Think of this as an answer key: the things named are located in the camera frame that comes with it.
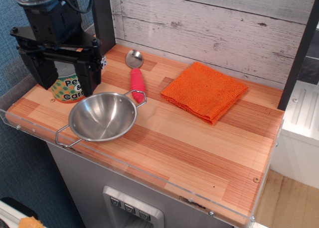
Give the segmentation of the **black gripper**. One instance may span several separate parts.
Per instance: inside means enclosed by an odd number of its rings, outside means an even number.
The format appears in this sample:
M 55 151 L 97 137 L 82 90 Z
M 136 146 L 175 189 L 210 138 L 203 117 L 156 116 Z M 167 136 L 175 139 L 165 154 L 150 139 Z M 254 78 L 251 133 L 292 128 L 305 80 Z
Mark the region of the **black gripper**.
M 13 27 L 10 30 L 22 51 L 20 56 L 37 83 L 49 89 L 58 79 L 58 72 L 53 61 L 75 64 L 82 92 L 85 97 L 93 94 L 101 83 L 101 70 L 107 65 L 102 56 L 102 42 L 78 28 L 68 35 L 56 35 L 51 29 L 37 35 L 30 27 Z

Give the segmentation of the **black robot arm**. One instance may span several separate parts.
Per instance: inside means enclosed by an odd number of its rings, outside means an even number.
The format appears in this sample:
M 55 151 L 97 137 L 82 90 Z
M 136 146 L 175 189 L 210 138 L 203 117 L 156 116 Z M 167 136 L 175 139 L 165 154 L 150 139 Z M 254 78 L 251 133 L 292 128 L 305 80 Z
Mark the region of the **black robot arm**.
M 84 96 L 101 83 L 104 59 L 101 41 L 82 27 L 82 10 L 77 0 L 16 0 L 24 9 L 29 26 L 13 27 L 19 54 L 39 85 L 49 89 L 58 79 L 55 62 L 73 64 Z

